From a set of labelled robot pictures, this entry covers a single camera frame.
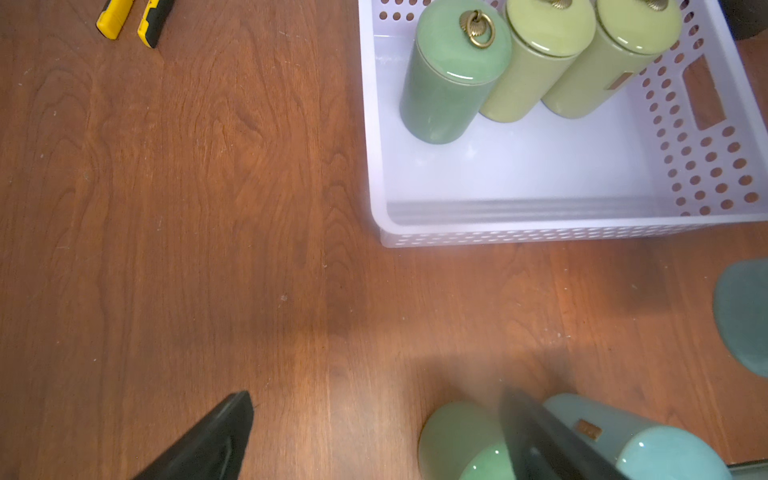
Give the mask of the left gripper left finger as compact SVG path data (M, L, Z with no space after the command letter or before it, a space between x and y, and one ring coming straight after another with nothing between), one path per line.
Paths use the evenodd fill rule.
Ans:
M254 407L247 391L228 395L142 470L138 479L237 479Z

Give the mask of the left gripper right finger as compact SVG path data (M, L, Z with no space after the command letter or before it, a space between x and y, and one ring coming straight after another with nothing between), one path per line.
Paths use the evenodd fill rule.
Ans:
M519 388L503 390L499 420L517 479L537 479L543 465L560 479L625 477Z

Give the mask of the blue-grey canister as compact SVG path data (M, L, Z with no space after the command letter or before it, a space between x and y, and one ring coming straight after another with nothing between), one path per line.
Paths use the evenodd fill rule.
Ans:
M719 276L713 315L730 354L750 372L767 378L767 259L730 265Z
M571 393L543 406L629 479L730 479L703 440L673 426Z

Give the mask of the lilac perforated plastic basket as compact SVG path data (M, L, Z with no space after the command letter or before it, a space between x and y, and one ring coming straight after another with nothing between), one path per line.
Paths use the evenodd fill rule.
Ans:
M389 248L653 237L767 218L767 131L715 1L590 115L477 117L446 145L399 112L422 1L358 5L372 217Z

